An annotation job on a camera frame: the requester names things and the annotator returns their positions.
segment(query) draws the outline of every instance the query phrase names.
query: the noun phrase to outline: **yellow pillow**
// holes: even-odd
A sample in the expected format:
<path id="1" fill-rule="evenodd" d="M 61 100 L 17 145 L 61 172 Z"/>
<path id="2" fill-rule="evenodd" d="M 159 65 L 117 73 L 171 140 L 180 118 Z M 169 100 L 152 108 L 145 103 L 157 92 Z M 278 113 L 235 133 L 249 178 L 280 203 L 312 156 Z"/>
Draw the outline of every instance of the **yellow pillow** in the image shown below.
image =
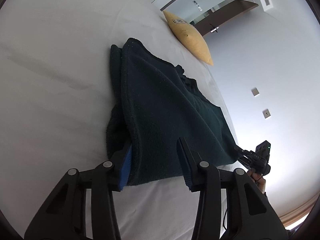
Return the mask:
<path id="1" fill-rule="evenodd" d="M 163 11 L 168 25 L 178 40 L 199 60 L 213 66 L 212 58 L 204 38 L 190 23 L 171 12 Z"/>

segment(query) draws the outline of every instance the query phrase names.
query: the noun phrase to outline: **folded towel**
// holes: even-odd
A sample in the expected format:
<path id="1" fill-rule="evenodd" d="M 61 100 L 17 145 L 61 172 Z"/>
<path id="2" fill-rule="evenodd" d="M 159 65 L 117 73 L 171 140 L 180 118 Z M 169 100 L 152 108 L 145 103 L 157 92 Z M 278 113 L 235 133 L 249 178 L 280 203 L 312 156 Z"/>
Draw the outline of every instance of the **folded towel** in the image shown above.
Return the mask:
<path id="1" fill-rule="evenodd" d="M 111 46 L 110 74 L 116 97 L 107 127 L 110 158 L 132 139 L 128 185 L 182 176 L 176 142 L 185 137 L 191 150 L 215 166 L 237 160 L 235 141 L 220 107 L 198 90 L 196 80 L 153 56 L 130 38 Z"/>

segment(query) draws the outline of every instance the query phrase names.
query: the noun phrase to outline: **pillow label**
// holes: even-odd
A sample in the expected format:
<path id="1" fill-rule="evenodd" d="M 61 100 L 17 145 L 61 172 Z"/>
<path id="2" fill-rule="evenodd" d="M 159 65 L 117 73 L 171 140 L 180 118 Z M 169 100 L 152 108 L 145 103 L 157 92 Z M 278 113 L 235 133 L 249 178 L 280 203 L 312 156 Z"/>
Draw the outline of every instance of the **pillow label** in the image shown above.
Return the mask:
<path id="1" fill-rule="evenodd" d="M 173 19 L 172 20 L 175 24 L 179 24 L 179 23 L 186 23 L 186 24 L 190 24 L 188 22 L 186 22 L 185 20 L 182 20 L 182 19 Z"/>

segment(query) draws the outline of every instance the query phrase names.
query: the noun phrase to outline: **cable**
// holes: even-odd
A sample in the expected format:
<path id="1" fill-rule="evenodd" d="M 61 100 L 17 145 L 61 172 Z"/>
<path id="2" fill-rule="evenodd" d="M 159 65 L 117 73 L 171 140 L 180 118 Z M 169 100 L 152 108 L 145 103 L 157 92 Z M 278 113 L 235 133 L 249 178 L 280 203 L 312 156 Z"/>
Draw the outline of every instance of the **cable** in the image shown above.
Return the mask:
<path id="1" fill-rule="evenodd" d="M 260 179 L 262 179 L 262 177 L 263 177 L 263 176 L 261 175 Z M 253 178 L 253 177 L 251 176 L 251 178 Z M 254 180 L 255 183 L 258 182 L 260 179 L 255 180 L 255 179 L 253 178 L 253 180 Z"/>
<path id="2" fill-rule="evenodd" d="M 223 217 L 223 228 L 227 231 L 226 226 L 224 225 L 224 220 L 226 219 L 226 214 L 227 214 L 228 208 L 226 209 L 226 212 L 224 213 L 224 217 Z"/>

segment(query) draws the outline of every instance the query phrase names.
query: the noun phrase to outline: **white bed sheet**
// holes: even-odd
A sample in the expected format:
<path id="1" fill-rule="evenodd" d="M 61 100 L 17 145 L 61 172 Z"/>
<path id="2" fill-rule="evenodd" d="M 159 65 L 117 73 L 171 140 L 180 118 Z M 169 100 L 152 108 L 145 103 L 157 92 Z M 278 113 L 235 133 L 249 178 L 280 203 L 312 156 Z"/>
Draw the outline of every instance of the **white bed sheet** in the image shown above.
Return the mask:
<path id="1" fill-rule="evenodd" d="M 182 65 L 222 108 L 236 137 L 208 66 L 147 1 L 7 0 L 0 10 L 0 209 L 20 235 L 68 169 L 88 170 L 106 160 L 115 102 L 109 49 L 130 37 Z M 183 177 L 126 187 L 114 200 L 123 239 L 191 237 L 198 194 Z"/>

